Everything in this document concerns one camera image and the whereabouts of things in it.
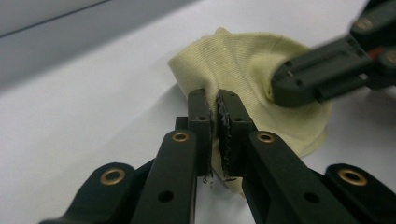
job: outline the crumpled cloth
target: crumpled cloth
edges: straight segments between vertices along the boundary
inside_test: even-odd
[[[169,66],[186,96],[205,89],[215,116],[219,89],[238,94],[258,130],[276,133],[302,157],[323,143],[332,103],[294,108],[275,105],[271,78],[283,62],[308,50],[282,35],[231,34],[219,28],[214,35],[204,36],[183,49],[169,61]],[[221,168],[217,136],[212,150],[215,172],[232,192],[243,193],[242,178],[226,181],[230,179]]]

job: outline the white surface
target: white surface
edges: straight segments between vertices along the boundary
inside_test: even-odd
[[[308,46],[344,34],[365,1],[114,0],[0,39],[0,223],[58,217],[91,172],[154,158],[187,101],[167,61],[222,26]],[[324,146],[304,158],[323,173],[346,162],[396,190],[396,94],[338,99]],[[196,223],[254,223],[219,181],[199,182]]]

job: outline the robotic hand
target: robotic hand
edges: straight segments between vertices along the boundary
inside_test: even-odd
[[[272,79],[277,105],[323,102],[357,88],[396,85],[396,0],[371,0],[349,34],[282,64]]]

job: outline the yellow cloth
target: yellow cloth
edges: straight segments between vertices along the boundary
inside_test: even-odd
[[[220,28],[183,49],[169,66],[185,95],[205,89],[214,115],[219,89],[233,91],[260,131],[276,133],[298,156],[303,156],[324,141],[332,104],[277,106],[270,83],[278,66],[306,51],[307,47],[281,35],[230,34]],[[214,140],[212,166],[224,181],[218,138]],[[241,178],[225,182],[234,193],[243,192],[241,183]]]

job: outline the brass screw hole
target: brass screw hole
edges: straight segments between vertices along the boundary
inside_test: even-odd
[[[103,185],[116,185],[120,183],[125,177],[125,171],[120,168],[111,168],[105,171],[100,177],[100,182]]]
[[[342,169],[338,171],[338,175],[346,181],[348,184],[355,186],[365,186],[367,185],[367,179],[364,175],[351,170],[351,169]]]
[[[359,29],[364,30],[364,31],[367,31],[367,30],[370,30],[371,28],[373,28],[373,23],[366,18],[362,18],[362,19],[356,21],[355,25]]]
[[[174,135],[172,135],[172,139],[175,142],[185,142],[187,140],[189,140],[190,136],[186,133],[175,133]]]
[[[264,143],[272,143],[275,141],[275,138],[269,133],[259,133],[257,134],[257,139]]]
[[[390,61],[391,63],[396,64],[396,50],[389,51],[389,52],[387,53],[387,59],[388,59],[388,61]]]

